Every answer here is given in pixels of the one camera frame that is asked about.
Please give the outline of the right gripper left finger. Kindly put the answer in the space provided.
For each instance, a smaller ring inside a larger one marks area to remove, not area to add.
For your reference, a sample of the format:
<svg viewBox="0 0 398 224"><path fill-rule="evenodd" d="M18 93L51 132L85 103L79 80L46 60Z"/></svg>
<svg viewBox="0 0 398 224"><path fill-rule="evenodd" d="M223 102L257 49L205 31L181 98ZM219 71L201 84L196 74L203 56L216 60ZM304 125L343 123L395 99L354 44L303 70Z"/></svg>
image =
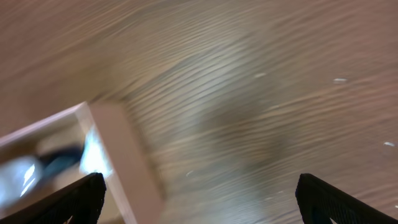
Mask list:
<svg viewBox="0 0 398 224"><path fill-rule="evenodd" d="M97 224L106 184L101 173L91 173L48 197L1 219L1 224Z"/></svg>

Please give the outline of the clear pump soap bottle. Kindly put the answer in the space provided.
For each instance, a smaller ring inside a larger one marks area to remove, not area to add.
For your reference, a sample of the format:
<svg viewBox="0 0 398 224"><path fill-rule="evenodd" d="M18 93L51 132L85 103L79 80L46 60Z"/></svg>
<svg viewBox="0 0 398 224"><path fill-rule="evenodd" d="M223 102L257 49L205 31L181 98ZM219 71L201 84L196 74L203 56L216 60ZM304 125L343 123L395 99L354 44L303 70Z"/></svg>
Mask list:
<svg viewBox="0 0 398 224"><path fill-rule="evenodd" d="M71 145L42 156L26 155L1 163L1 208L9 207L80 162L82 145Z"/></svg>

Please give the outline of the green white soap bar packet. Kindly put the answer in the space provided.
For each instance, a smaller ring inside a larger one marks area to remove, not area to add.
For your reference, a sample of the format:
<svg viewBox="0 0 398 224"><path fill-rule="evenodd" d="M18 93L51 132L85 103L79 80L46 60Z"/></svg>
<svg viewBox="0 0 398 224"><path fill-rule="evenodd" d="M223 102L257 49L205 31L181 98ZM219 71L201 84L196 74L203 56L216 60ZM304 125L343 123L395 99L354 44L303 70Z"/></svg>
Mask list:
<svg viewBox="0 0 398 224"><path fill-rule="evenodd" d="M108 159L102 140L94 126L85 135L83 154L80 160L81 173L101 173L104 178L113 174L112 165Z"/></svg>

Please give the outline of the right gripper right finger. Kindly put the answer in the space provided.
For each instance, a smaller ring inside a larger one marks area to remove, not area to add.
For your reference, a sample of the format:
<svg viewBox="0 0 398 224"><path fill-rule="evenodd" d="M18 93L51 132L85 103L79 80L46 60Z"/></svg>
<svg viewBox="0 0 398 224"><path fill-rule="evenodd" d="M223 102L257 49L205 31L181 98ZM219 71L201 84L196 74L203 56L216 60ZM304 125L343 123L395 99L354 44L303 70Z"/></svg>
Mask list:
<svg viewBox="0 0 398 224"><path fill-rule="evenodd" d="M304 224L397 224L395 218L312 174L300 174L295 196Z"/></svg>

